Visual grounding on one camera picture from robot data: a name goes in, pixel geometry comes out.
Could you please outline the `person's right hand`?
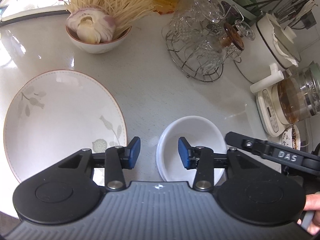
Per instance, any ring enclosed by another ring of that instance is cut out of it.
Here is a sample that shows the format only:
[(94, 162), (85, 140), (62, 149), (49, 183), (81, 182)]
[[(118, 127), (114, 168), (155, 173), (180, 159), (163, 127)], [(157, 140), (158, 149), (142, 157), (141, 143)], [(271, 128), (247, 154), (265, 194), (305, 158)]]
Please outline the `person's right hand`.
[(308, 194), (304, 211), (306, 214), (303, 220), (299, 219), (297, 224), (304, 228), (311, 235), (319, 233), (319, 192)]

